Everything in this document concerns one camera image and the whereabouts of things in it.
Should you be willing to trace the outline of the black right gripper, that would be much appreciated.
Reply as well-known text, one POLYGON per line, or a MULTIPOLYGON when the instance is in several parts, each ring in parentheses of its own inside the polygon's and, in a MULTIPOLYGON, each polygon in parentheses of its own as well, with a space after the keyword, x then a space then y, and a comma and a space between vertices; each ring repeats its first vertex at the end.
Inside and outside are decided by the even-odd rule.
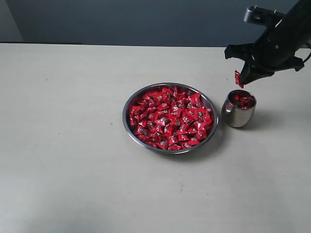
POLYGON ((302 69, 306 60, 296 57, 295 52, 310 39, 310 14, 285 14, 278 24, 266 27, 254 43, 228 45, 225 58, 244 61, 239 83, 247 85, 271 77, 273 72, 302 69))

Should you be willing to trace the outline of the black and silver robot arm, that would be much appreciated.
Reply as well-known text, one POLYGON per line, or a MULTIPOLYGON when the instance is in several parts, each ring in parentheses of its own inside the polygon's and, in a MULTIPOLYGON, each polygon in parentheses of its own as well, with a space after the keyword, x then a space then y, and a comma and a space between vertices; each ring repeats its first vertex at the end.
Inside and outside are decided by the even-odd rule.
POLYGON ((286 14, 258 6, 246 9, 244 22, 264 26, 263 34, 254 42, 228 45, 225 58, 238 58, 244 66, 236 78, 246 85, 261 78, 271 77, 277 71, 300 71, 305 60, 295 56, 302 46, 310 47, 311 2, 300 0, 286 14))

